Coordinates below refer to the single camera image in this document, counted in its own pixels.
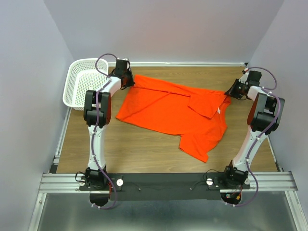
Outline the orange t shirt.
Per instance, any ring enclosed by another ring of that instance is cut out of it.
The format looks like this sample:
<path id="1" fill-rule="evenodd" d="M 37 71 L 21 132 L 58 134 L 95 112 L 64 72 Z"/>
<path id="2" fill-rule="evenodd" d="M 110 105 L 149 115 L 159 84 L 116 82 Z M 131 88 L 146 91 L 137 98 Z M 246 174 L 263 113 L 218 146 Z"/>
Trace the orange t shirt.
<path id="1" fill-rule="evenodd" d="M 136 75 L 135 84 L 116 115 L 122 122 L 179 135 L 179 149 L 207 162 L 227 130 L 230 97 L 219 90 L 193 88 Z"/>

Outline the white perforated plastic basket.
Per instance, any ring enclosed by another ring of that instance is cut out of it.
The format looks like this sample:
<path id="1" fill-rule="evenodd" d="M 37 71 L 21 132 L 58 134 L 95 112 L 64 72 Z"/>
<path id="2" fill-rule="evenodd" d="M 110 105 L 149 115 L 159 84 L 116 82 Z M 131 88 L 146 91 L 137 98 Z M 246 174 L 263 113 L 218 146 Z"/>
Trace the white perforated plastic basket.
<path id="1" fill-rule="evenodd" d="M 104 59 L 97 61 L 95 58 L 87 58 L 74 61 L 68 69 L 63 103 L 75 110 L 84 110 L 86 91 L 100 89 L 107 82 L 108 69 L 108 62 Z"/>

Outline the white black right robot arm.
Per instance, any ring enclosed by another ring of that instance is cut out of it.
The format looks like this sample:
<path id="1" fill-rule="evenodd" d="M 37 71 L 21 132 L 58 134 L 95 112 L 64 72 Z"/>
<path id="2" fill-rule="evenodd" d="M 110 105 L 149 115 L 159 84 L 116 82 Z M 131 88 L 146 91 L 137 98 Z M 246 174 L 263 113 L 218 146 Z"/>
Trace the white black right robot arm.
<path id="1" fill-rule="evenodd" d="M 275 86 L 267 88 L 260 86 L 264 70 L 274 79 Z M 269 134 L 275 131 L 282 117 L 285 99 L 277 97 L 273 91 L 277 88 L 277 79 L 272 72 L 261 67 L 245 68 L 240 79 L 236 79 L 226 96 L 241 100 L 242 97 L 253 101 L 247 125 L 248 131 L 238 154 L 226 166 L 221 177 L 222 185 L 228 189 L 242 186 L 252 173 L 251 164 L 261 144 Z"/>

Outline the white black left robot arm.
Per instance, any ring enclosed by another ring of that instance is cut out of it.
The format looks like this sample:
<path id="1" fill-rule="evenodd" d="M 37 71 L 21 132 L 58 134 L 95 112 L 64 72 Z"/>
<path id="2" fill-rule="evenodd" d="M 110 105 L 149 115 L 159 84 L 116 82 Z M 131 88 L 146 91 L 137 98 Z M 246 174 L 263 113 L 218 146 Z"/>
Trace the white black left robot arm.
<path id="1" fill-rule="evenodd" d="M 85 182 L 96 190 L 105 186 L 116 190 L 106 173 L 104 141 L 107 125 L 110 123 L 111 98 L 119 90 L 134 85 L 129 59 L 116 59 L 115 68 L 106 76 L 106 82 L 96 90 L 88 90 L 85 95 L 84 120 L 90 136 L 90 156 L 85 170 Z"/>

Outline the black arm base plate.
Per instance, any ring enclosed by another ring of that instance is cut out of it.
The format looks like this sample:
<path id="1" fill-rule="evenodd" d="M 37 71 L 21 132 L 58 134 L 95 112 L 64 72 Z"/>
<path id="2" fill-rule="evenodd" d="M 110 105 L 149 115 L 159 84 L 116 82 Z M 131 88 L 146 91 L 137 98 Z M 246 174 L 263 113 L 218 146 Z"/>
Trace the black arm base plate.
<path id="1" fill-rule="evenodd" d="M 247 175 L 228 176 L 224 172 L 109 174 L 86 173 L 78 180 L 81 191 L 90 192 L 91 202 L 220 200 L 236 199 L 249 189 Z"/>

